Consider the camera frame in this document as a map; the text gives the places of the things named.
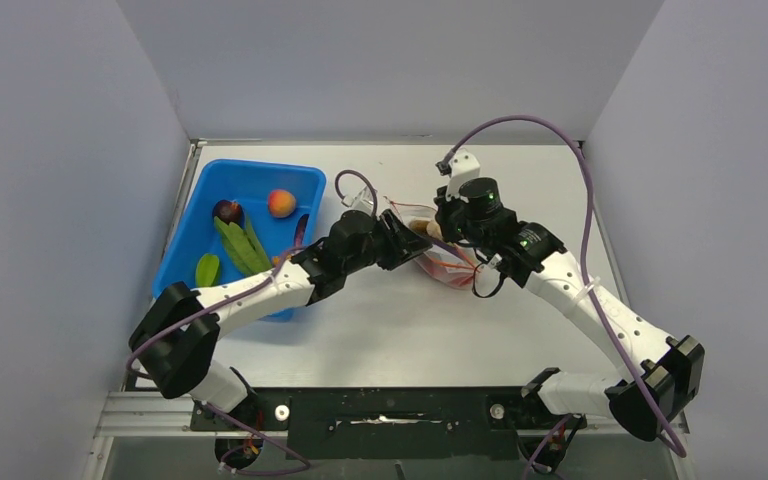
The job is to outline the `clear zip top bag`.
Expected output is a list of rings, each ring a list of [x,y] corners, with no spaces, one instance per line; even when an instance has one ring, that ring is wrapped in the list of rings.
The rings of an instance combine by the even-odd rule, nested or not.
[[[429,205],[394,201],[385,196],[386,205],[408,226],[414,218],[435,220],[436,209]],[[434,280],[458,290],[469,290],[480,272],[478,259],[471,250],[432,239],[432,247],[415,258],[419,267]]]

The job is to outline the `fake purple eggplant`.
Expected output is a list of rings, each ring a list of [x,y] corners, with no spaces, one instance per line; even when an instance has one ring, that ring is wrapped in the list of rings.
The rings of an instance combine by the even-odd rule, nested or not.
[[[295,247],[301,247],[304,244],[304,238],[307,231],[309,222],[309,215],[307,213],[302,214],[296,224],[293,237],[293,245]]]

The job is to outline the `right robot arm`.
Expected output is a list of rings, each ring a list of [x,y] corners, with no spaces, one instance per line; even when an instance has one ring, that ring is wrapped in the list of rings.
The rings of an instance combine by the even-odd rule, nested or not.
[[[547,302],[596,345],[613,373],[545,369],[527,386],[524,417],[545,427],[565,414],[611,418],[632,436],[655,441],[699,391],[705,349],[648,323],[591,276],[548,229],[521,221],[488,177],[438,188],[435,220],[447,240],[463,241],[501,278]]]

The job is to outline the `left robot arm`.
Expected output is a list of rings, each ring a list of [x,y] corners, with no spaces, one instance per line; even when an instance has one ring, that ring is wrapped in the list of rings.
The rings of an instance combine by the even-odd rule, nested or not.
[[[391,210],[377,217],[348,210],[326,236],[293,248],[269,271],[207,288],[182,282],[165,288],[129,339],[126,367],[152,381],[166,399],[189,396],[230,413],[246,403],[250,389],[214,358],[224,336],[274,313],[318,303],[367,267],[392,271],[431,246]]]

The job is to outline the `fake peach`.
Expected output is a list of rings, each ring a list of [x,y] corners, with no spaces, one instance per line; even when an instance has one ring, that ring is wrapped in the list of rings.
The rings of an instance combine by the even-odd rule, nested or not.
[[[287,218],[296,211],[297,199],[287,190],[275,189],[267,197],[267,208],[273,218]]]

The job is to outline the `green fake leafy vegetable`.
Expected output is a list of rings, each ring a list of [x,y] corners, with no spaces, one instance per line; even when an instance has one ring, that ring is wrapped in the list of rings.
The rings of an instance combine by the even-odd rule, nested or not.
[[[271,257],[266,253],[246,215],[241,226],[227,225],[216,218],[213,223],[231,263],[244,276],[263,273],[273,268]]]

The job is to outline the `fake dark plum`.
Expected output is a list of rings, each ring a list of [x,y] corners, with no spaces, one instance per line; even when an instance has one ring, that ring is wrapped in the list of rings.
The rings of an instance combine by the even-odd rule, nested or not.
[[[232,200],[218,201],[212,209],[212,216],[227,225],[236,224],[241,226],[245,220],[243,207],[238,202]]]

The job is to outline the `green fake lime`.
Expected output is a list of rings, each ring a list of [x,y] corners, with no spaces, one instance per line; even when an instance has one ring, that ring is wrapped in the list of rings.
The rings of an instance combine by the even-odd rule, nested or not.
[[[217,286],[221,277],[221,262],[217,255],[204,254],[198,261],[194,273],[197,288]]]

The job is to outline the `blue plastic bin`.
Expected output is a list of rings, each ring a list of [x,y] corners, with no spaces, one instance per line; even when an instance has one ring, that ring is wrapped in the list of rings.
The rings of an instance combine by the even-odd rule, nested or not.
[[[269,270],[291,247],[311,243],[325,187],[325,174],[313,167],[208,163],[155,275],[153,296],[176,282],[205,286],[199,265],[206,255],[216,258],[215,286]]]

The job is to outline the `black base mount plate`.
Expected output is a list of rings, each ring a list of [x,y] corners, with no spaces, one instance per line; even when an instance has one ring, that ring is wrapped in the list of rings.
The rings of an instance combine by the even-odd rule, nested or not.
[[[226,415],[192,409],[196,432],[244,423],[307,460],[516,460],[560,416],[522,387],[259,387]]]

